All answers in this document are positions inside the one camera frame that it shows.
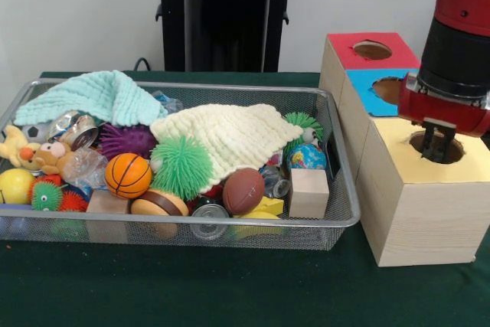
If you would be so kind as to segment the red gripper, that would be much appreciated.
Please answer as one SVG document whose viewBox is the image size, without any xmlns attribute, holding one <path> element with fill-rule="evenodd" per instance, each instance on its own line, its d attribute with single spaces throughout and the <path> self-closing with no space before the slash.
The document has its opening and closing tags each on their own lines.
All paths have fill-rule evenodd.
<svg viewBox="0 0 490 327">
<path fill-rule="evenodd" d="M 456 132 L 467 136 L 481 137 L 489 131 L 489 111 L 462 103 L 450 102 L 427 94 L 416 93 L 401 87 L 398 103 L 398 116 L 422 124 L 431 119 L 449 123 Z M 421 145 L 422 157 L 433 159 L 433 136 L 435 126 L 423 126 Z M 441 163 L 453 163 L 457 160 L 457 149 L 453 148 L 454 129 L 441 129 Z"/>
</svg>

